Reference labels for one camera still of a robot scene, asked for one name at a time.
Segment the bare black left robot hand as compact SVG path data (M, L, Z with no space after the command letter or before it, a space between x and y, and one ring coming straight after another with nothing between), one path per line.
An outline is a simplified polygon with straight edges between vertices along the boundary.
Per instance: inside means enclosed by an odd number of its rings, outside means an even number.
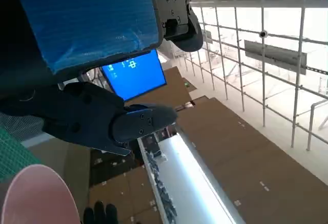
M63 141L118 155L125 143L176 121L164 105L72 82L91 69L143 56L163 40L199 50L191 0L1 0L1 112L35 116Z

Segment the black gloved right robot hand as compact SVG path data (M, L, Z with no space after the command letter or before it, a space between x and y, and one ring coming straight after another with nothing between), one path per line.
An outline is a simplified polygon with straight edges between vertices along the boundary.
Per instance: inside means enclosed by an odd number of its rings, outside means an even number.
M87 207L84 210L83 221L84 224L118 224L117 208L113 204L104 204L97 201L94 207Z

